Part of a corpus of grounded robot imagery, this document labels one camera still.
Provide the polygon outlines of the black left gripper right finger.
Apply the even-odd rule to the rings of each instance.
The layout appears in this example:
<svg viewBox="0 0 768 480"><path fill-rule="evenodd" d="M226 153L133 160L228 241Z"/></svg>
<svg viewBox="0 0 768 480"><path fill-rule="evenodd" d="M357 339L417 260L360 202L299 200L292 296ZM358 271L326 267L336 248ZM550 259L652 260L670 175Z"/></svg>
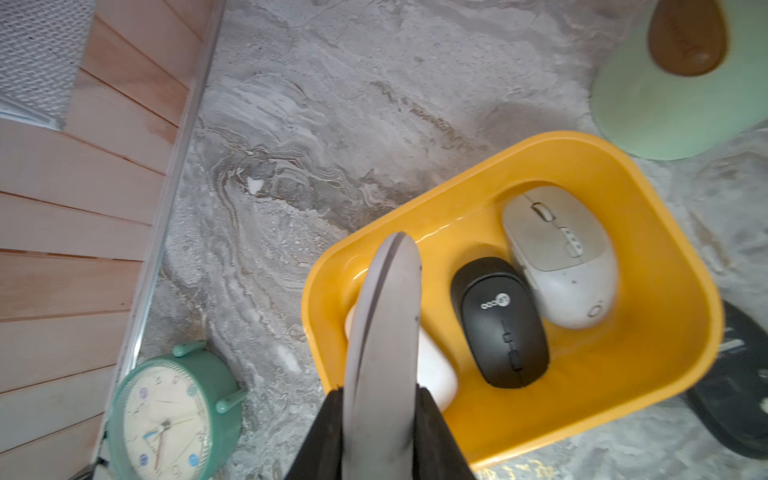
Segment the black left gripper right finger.
<svg viewBox="0 0 768 480"><path fill-rule="evenodd" d="M428 389L416 396L414 479L468 479L474 474Z"/></svg>

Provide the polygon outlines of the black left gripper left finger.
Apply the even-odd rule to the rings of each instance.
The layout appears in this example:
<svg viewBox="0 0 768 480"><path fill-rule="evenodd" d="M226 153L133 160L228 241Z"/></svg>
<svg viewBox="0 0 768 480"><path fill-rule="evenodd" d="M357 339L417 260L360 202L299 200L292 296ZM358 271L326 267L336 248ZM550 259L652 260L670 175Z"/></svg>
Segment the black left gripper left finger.
<svg viewBox="0 0 768 480"><path fill-rule="evenodd" d="M286 480L338 480L342 478L344 389L325 398Z"/></svg>

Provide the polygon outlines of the white mouse underside up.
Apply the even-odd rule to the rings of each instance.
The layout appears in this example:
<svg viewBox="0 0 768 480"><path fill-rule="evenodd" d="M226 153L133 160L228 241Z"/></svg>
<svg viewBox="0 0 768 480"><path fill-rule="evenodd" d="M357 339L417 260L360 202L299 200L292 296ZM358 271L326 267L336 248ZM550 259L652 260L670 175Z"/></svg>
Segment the white mouse underside up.
<svg viewBox="0 0 768 480"><path fill-rule="evenodd" d="M343 394L342 476L412 476L422 263L404 232L377 250L355 304Z"/></svg>

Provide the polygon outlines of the large black mouse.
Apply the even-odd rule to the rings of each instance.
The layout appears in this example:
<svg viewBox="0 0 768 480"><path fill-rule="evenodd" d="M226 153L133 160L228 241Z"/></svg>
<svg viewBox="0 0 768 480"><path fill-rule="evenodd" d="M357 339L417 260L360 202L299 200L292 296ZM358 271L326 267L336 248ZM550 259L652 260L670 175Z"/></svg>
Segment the large black mouse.
<svg viewBox="0 0 768 480"><path fill-rule="evenodd" d="M446 410L458 390L452 364L421 326L413 303L404 308L352 307L344 330L352 361L347 365L345 417L362 417L395 401L400 414L414 386L429 390L439 410Z"/></svg>

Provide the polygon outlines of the light grey mouse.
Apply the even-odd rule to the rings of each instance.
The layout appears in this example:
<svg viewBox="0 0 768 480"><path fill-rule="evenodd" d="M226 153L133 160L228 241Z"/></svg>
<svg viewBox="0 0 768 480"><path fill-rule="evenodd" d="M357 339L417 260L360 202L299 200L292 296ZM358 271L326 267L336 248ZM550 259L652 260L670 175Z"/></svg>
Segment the light grey mouse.
<svg viewBox="0 0 768 480"><path fill-rule="evenodd" d="M504 205L502 225L546 320L586 329L607 317L618 261L606 230L578 198L551 185L529 189Z"/></svg>

